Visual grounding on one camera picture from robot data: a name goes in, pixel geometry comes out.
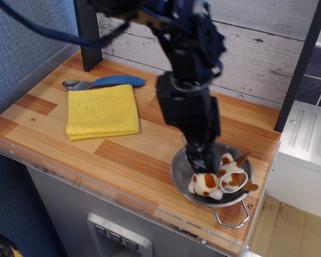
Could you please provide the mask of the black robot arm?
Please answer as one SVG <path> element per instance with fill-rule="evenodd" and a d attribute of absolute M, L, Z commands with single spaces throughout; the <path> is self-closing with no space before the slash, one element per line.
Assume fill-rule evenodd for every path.
<path fill-rule="evenodd" d="M 217 173 L 215 139 L 220 135 L 217 99 L 209 85 L 222 71 L 224 37 L 206 1 L 90 1 L 108 17 L 149 27 L 172 69 L 158 77 L 156 93 L 167 125 L 187 140 L 195 173 Z"/>

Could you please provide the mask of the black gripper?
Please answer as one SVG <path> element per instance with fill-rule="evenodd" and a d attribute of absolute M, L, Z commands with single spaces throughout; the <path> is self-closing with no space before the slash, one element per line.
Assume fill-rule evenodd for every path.
<path fill-rule="evenodd" d="M 183 82 L 165 72 L 158 77 L 156 93 L 166 124 L 178 128 L 187 139 L 186 156 L 193 172 L 217 174 L 214 141 L 220 136 L 220 116 L 209 82 Z"/>

